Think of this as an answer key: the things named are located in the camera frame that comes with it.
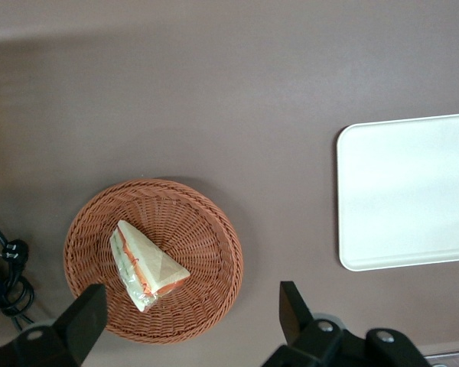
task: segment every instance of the sandwich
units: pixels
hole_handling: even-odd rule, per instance
[[[119,275],[141,311],[180,287],[190,276],[186,268],[125,220],[119,220],[110,245]]]

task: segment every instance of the white tray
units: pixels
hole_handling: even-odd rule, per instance
[[[337,169],[345,268],[459,260],[459,115],[349,126]]]

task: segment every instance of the black clamp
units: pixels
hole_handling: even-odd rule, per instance
[[[90,285],[51,326],[31,326],[0,347],[0,367],[78,367],[107,324],[106,287]]]
[[[430,367],[396,330],[373,329],[365,339],[326,319],[314,319],[294,282],[281,282],[279,318],[288,345],[263,367]]]

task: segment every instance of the metal screw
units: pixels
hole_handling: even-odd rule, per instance
[[[384,330],[378,331],[377,337],[380,338],[384,343],[393,343],[395,341],[395,338]]]
[[[39,339],[43,336],[43,331],[42,330],[32,330],[28,335],[27,339],[28,340],[36,340]]]
[[[330,333],[334,331],[334,326],[328,321],[320,321],[318,323],[318,327],[321,329],[321,331],[324,331],[325,333]]]

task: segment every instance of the wicker basket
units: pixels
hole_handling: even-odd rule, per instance
[[[124,219],[187,268],[184,286],[140,313],[119,279],[109,237]],[[211,328],[233,305],[243,276],[235,230],[195,190],[166,180],[132,180],[96,195],[76,216],[64,247],[75,297],[92,283],[107,290],[107,330],[140,343],[176,343]]]

